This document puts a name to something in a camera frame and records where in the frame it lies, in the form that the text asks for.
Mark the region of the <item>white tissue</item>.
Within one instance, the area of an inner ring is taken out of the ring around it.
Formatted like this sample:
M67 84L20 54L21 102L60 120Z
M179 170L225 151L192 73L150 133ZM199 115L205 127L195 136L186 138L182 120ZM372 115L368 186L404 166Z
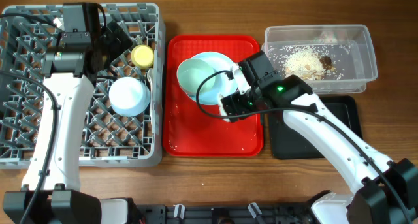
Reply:
M222 94L218 93L218 95L217 95L217 104L219 106L219 115L220 116L227 116L227 113L226 113L226 111L224 109L224 105L221 102L222 98L224 98L224 96Z

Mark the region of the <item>light blue plate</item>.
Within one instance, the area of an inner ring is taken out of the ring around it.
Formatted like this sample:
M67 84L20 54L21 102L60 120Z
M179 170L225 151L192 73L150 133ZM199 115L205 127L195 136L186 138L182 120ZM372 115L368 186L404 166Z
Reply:
M205 61L213 68L214 72L229 71L234 62L226 55L219 52L202 52L192 57ZM226 97L238 89L235 80L229 80L226 74L217 74L209 79L199 93L199 102L204 105L217 105L219 94Z

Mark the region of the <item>yellow plastic cup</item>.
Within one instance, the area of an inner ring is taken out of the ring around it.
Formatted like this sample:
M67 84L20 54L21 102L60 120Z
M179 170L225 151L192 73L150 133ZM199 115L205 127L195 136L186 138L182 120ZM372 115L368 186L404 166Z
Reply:
M131 61L140 69L152 68L154 52L151 47L143 44L135 46L131 51Z

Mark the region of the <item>green bowl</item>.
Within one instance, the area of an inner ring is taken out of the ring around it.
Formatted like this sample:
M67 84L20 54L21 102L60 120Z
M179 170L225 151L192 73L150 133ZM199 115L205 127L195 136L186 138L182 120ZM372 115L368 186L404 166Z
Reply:
M179 65L176 76L184 92L188 95L196 95L199 85L214 73L215 70L207 62L191 58Z

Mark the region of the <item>food leftovers rice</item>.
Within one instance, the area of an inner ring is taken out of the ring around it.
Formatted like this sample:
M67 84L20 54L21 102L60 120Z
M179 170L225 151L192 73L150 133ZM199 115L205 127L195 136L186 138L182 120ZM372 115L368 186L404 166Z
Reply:
M285 77L295 75L305 81L341 80L353 64L347 45L277 45L270 47L267 54Z

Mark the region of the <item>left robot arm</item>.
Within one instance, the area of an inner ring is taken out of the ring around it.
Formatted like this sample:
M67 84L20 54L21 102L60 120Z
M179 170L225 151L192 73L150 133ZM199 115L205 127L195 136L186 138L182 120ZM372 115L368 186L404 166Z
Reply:
M87 195L79 174L82 130L98 74L132 41L117 23L107 22L98 3L64 4L63 21L42 64L43 108L33 158L20 190L5 193L3 210L15 223L140 223L131 198Z

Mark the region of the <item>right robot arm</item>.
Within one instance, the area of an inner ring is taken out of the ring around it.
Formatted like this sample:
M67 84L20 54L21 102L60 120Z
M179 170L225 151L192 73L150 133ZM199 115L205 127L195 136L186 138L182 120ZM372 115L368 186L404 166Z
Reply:
M310 209L320 223L411 223L417 219L417 167L395 163L342 123L301 78L282 78L263 51L232 64L238 91L220 97L229 122L273 113L310 142L342 176L351 193L327 192Z

